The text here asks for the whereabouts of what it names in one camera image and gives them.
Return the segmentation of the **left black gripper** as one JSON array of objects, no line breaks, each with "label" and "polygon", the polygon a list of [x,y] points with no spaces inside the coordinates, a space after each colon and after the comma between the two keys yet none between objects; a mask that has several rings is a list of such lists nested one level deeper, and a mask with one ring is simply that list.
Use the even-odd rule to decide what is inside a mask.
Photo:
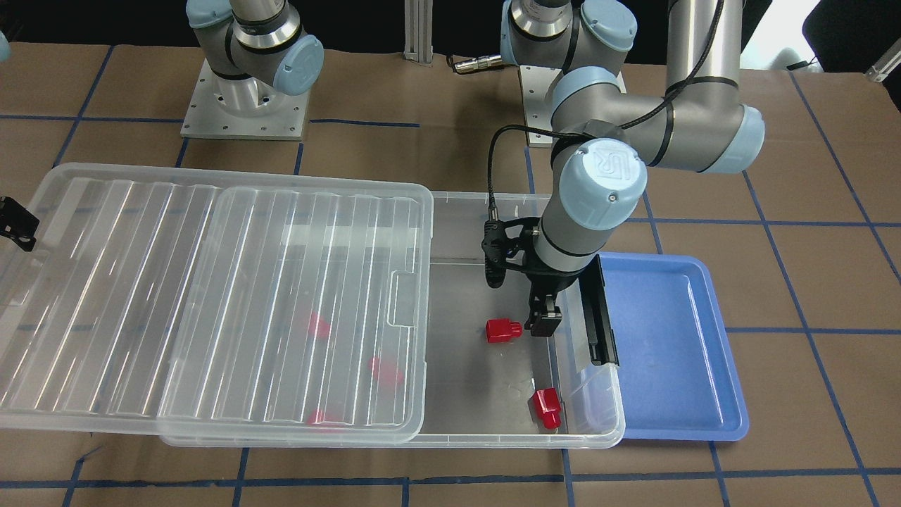
[{"label": "left black gripper", "polygon": [[606,301],[605,278],[600,256],[594,256],[585,267],[558,270],[538,257],[536,250],[538,218],[527,216],[522,227],[508,229],[509,237],[520,237],[522,251],[510,260],[522,264],[521,274],[531,283],[529,317],[525,328],[532,337],[552,337],[562,320],[557,293],[564,291],[579,277],[579,292],[586,325],[586,343],[592,365],[620,365],[617,338],[612,329]]}]

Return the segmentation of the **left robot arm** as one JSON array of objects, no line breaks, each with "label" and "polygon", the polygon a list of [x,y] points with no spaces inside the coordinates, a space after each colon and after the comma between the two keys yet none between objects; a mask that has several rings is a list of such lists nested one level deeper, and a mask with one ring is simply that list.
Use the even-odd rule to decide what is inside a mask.
[{"label": "left robot arm", "polygon": [[638,23],[618,1],[506,1],[500,58],[512,66],[556,68],[550,128],[506,125],[506,132],[548,136],[553,192],[543,214],[504,221],[487,184],[482,250],[487,285],[507,272],[531,283],[524,327],[550,337],[563,312],[557,296],[579,286],[588,359],[617,363],[598,257],[643,199],[650,167],[734,174],[762,150],[762,113],[739,93],[743,1],[670,1],[667,76],[662,96],[624,91],[619,74]]}]

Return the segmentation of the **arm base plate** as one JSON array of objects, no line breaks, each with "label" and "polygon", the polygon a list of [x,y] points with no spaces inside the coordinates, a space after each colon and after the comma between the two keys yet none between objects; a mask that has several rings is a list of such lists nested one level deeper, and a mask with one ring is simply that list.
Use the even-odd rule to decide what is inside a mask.
[{"label": "arm base plate", "polygon": [[311,92],[289,96],[250,77],[226,80],[203,62],[184,113],[183,138],[301,141]]},{"label": "arm base plate", "polygon": [[624,95],[621,71],[586,66],[563,72],[560,68],[518,66],[522,107],[527,126],[550,131],[562,116],[563,127],[599,120],[598,107],[612,96]]}]

